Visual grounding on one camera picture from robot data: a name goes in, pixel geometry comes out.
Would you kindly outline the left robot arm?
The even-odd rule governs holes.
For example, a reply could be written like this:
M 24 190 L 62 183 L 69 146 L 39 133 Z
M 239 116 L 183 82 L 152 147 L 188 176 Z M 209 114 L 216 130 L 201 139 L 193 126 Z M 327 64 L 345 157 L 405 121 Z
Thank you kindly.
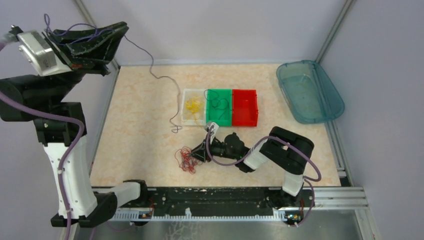
M 23 31 L 13 26 L 0 38 L 1 48 L 18 49 L 36 70 L 0 81 L 0 117 L 5 122 L 33 122 L 37 140 L 51 164 L 57 188 L 58 212 L 53 227 L 79 224 L 94 228 L 110 220 L 117 209 L 132 202 L 149 203 L 143 180 L 131 179 L 93 189 L 87 164 L 87 129 L 80 102 L 65 96 L 88 74 L 106 76 L 128 25 L 121 21 L 87 30 Z

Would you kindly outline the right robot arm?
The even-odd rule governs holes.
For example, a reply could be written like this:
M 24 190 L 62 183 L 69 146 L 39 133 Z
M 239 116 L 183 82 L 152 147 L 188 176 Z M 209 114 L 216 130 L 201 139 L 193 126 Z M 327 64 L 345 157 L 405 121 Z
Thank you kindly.
M 218 157 L 233 160 L 228 165 L 244 173 L 252 173 L 273 162 L 285 171 L 281 186 L 283 203 L 295 206 L 301 200 L 306 165 L 311 162 L 315 147 L 309 138 L 275 126 L 254 146 L 247 147 L 235 132 L 220 141 L 216 137 L 217 130 L 214 124 L 207 127 L 205 139 L 191 151 L 190 157 L 204 163 L 216 162 Z

